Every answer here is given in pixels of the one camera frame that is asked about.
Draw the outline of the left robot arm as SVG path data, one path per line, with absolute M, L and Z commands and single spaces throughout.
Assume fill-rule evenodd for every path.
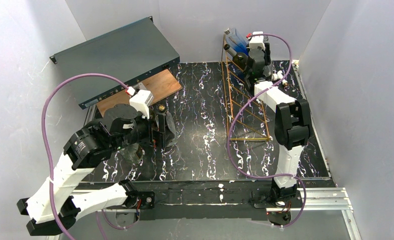
M 117 104 L 103 117 L 88 122 L 67 141 L 53 169 L 53 177 L 17 207 L 29 216 L 26 228 L 31 236 L 56 236 L 71 228 L 77 220 L 93 212 L 125 206 L 130 209 L 152 209 L 154 193 L 139 191 L 128 179 L 112 186 L 81 195 L 73 190 L 101 162 L 132 145 L 164 149 L 176 143 L 172 114 L 159 106 L 149 116 L 129 104 Z

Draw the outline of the blue glass bottle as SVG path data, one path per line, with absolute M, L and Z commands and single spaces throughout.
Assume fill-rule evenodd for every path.
M 248 55 L 247 42 L 235 27 L 228 28 L 224 31 L 225 41 L 236 52 Z

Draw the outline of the dark brown wine bottle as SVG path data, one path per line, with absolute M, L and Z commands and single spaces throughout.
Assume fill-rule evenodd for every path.
M 235 51 L 229 44 L 225 44 L 223 49 L 232 56 L 232 61 L 241 70 L 246 68 L 248 56 L 245 53 Z

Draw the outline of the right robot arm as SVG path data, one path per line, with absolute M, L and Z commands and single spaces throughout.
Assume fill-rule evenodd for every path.
M 278 164 L 269 193 L 260 202 L 286 203 L 297 194 L 297 168 L 304 146 L 311 136 L 310 107 L 306 100 L 282 92 L 274 83 L 282 82 L 282 73 L 273 73 L 270 44 L 266 40 L 247 46 L 244 86 L 275 113 L 274 136 L 279 144 Z

